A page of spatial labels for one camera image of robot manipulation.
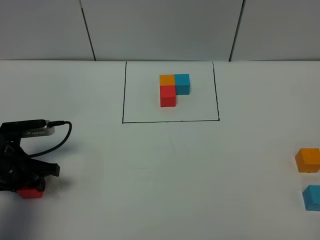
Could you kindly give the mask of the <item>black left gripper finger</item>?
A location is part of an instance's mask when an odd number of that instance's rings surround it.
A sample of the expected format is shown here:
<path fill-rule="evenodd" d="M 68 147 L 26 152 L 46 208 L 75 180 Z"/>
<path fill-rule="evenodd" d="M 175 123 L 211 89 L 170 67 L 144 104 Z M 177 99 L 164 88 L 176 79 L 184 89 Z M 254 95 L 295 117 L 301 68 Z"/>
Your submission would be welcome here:
<path fill-rule="evenodd" d="M 58 177 L 60 175 L 60 166 L 57 163 L 37 161 L 34 165 L 34 171 L 42 177 Z"/>
<path fill-rule="evenodd" d="M 33 181 L 30 186 L 31 189 L 35 189 L 39 192 L 44 192 L 46 188 L 46 181 L 44 177 L 40 177 L 39 179 Z"/>

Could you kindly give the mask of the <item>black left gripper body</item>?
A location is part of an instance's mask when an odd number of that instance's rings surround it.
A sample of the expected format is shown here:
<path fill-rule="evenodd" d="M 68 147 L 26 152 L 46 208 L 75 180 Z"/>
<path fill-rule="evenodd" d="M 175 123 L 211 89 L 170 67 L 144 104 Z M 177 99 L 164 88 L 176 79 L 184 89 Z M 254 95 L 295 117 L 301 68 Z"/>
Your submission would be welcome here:
<path fill-rule="evenodd" d="M 24 187 L 40 189 L 37 161 L 27 157 L 12 141 L 0 139 L 0 190 L 17 192 Z"/>

